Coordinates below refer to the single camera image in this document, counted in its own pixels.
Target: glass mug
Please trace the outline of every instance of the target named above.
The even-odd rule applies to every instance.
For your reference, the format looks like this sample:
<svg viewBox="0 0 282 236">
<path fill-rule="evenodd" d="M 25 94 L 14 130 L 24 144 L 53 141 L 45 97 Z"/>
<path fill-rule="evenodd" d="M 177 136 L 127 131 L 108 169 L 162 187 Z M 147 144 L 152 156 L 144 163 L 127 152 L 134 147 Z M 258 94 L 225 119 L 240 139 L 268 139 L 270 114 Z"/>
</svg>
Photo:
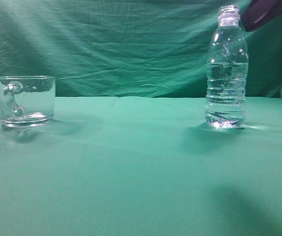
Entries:
<svg viewBox="0 0 282 236">
<path fill-rule="evenodd" d="M 54 117 L 56 81 L 51 76 L 0 77 L 0 119 L 8 127 L 33 127 Z"/>
</svg>

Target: green tabletop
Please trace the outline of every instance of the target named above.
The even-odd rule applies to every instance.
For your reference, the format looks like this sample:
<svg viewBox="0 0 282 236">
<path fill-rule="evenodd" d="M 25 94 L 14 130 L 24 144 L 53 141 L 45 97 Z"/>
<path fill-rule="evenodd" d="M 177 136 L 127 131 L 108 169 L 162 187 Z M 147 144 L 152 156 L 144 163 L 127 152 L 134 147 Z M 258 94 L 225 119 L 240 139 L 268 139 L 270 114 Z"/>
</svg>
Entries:
<svg viewBox="0 0 282 236">
<path fill-rule="evenodd" d="M 282 236 L 282 99 L 229 131 L 204 102 L 59 97 L 48 125 L 0 125 L 0 236 Z"/>
</svg>

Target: green backdrop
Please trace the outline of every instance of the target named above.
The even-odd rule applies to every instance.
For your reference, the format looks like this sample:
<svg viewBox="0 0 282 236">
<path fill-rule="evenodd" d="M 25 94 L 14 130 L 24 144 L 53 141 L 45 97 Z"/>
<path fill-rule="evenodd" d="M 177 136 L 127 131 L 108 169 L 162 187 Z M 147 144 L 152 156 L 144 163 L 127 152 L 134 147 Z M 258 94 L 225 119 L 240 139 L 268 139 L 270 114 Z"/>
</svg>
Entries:
<svg viewBox="0 0 282 236">
<path fill-rule="evenodd" d="M 249 0 L 0 0 L 0 76 L 54 75 L 57 96 L 204 97 L 218 8 Z M 282 15 L 245 33 L 247 96 L 279 97 Z"/>
</svg>

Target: transparent container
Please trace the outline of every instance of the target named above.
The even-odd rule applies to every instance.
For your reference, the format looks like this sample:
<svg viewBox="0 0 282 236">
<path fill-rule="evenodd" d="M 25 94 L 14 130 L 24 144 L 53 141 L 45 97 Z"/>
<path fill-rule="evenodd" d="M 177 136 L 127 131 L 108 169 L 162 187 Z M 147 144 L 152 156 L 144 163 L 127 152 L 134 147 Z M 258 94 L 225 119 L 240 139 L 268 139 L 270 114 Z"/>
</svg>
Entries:
<svg viewBox="0 0 282 236">
<path fill-rule="evenodd" d="M 239 128 L 245 119 L 248 53 L 239 20 L 238 6 L 220 8 L 207 54 L 205 118 L 216 128 Z"/>
</svg>

